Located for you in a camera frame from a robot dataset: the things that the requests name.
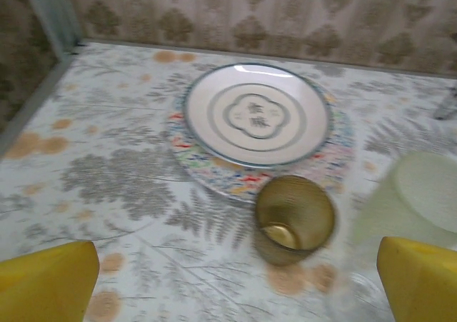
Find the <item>yellow object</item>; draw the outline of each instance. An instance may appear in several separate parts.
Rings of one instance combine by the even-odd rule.
[[[0,263],[0,321],[81,322],[99,274],[90,241]]]
[[[457,252],[385,237],[377,266],[396,322],[457,322]]]

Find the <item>wall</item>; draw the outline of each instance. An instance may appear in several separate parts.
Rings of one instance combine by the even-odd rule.
[[[457,0],[75,0],[86,35],[457,74]]]
[[[29,0],[0,0],[0,132],[56,63]]]

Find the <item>decorative plate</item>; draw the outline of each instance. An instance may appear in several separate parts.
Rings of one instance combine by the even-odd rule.
[[[209,153],[242,166],[295,163],[328,137],[324,97],[279,67],[233,64],[197,79],[184,99],[184,118]]]
[[[349,117],[335,98],[322,86],[305,79],[329,103],[333,129],[326,143],[312,156],[274,170],[247,168],[229,163],[198,145],[183,114],[184,94],[176,97],[167,120],[169,141],[174,156],[200,184],[232,199],[253,202],[260,188],[280,174],[296,174],[315,181],[326,190],[339,191],[354,156],[353,129]]]

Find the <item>white plate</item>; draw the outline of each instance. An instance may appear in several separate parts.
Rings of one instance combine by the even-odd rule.
[[[198,142],[227,161],[268,168],[299,161],[327,139],[322,95],[279,67],[233,64],[197,79],[184,102]]]

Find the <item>floral tablecloth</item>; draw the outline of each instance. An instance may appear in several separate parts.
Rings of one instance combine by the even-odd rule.
[[[252,249],[251,207],[186,175],[164,131],[174,95],[215,66],[256,61],[327,87],[356,160],[331,244],[275,268]],[[453,83],[329,65],[91,43],[0,165],[0,260],[93,240],[91,322],[327,321],[324,301],[357,209],[399,155],[457,154],[457,120],[431,114]]]

